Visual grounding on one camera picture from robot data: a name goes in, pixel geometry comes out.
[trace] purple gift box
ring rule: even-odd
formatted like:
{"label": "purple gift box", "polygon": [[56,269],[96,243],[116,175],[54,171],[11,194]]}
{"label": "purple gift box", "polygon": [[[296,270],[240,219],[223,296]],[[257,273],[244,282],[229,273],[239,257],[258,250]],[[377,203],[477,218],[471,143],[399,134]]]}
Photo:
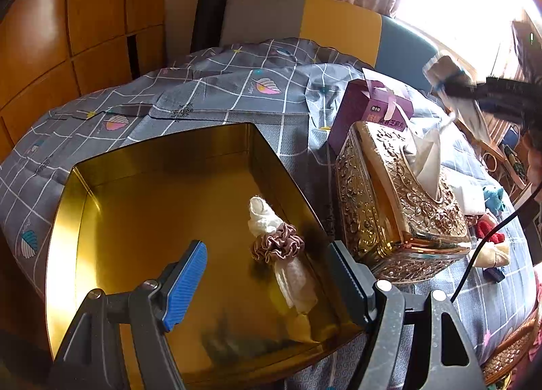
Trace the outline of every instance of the purple gift box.
{"label": "purple gift box", "polygon": [[337,155],[342,149],[350,126],[356,121],[371,121],[403,131],[407,125],[394,102],[403,109],[407,118],[410,119],[414,114],[414,107],[408,99],[410,92],[404,83],[374,71],[364,69],[364,73],[367,80],[353,80],[346,86],[327,139]]}

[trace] hand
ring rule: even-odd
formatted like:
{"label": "hand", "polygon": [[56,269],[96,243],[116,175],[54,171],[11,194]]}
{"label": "hand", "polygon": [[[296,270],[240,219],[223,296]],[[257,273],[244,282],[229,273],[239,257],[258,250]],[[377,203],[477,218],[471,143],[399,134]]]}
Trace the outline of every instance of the hand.
{"label": "hand", "polygon": [[[523,137],[523,145],[527,148],[529,155],[529,169],[527,170],[527,179],[532,183],[531,190],[534,191],[542,181],[542,152],[533,147],[529,133]],[[542,190],[536,197],[538,203],[542,203]]]}

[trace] wicker chair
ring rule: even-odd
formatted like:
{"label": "wicker chair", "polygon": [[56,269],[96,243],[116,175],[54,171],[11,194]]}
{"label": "wicker chair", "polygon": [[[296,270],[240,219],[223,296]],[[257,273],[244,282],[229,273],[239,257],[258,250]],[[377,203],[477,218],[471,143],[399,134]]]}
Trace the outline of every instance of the wicker chair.
{"label": "wicker chair", "polygon": [[482,365],[486,385],[496,383],[523,359],[535,342],[541,320],[542,302],[515,332],[497,346],[491,357]]}

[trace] metal pivot bolt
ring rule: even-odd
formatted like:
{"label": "metal pivot bolt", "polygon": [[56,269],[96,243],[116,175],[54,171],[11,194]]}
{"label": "metal pivot bolt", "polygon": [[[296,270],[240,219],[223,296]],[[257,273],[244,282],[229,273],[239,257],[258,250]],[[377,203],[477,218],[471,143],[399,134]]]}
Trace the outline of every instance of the metal pivot bolt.
{"label": "metal pivot bolt", "polygon": [[440,289],[435,289],[431,295],[433,295],[433,298],[437,301],[444,301],[446,300],[446,293],[444,291],[441,291]]}
{"label": "metal pivot bolt", "polygon": [[143,289],[146,289],[148,291],[152,291],[153,289],[156,289],[158,287],[158,282],[154,279],[145,280],[142,283]]}
{"label": "metal pivot bolt", "polygon": [[391,291],[391,283],[387,280],[379,280],[376,282],[376,287],[381,291],[388,292]]}
{"label": "metal pivot bolt", "polygon": [[101,289],[93,289],[88,294],[87,297],[91,300],[96,300],[97,298],[101,297],[102,290]]}

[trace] tissue box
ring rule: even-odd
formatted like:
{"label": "tissue box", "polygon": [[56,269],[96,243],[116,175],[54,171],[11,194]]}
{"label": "tissue box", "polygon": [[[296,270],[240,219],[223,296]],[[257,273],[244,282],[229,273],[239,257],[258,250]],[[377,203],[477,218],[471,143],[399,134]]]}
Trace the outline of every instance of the tissue box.
{"label": "tissue box", "polygon": [[339,154],[348,129],[356,121],[371,121],[403,131],[405,120],[392,102],[403,109],[408,118],[414,114],[404,83],[368,69],[363,69],[366,80],[348,83],[339,111],[333,122],[328,143]]}
{"label": "tissue box", "polygon": [[357,262],[392,283],[425,281],[471,249],[444,174],[433,200],[410,171],[405,141],[405,134],[360,121],[337,158],[343,241]]}

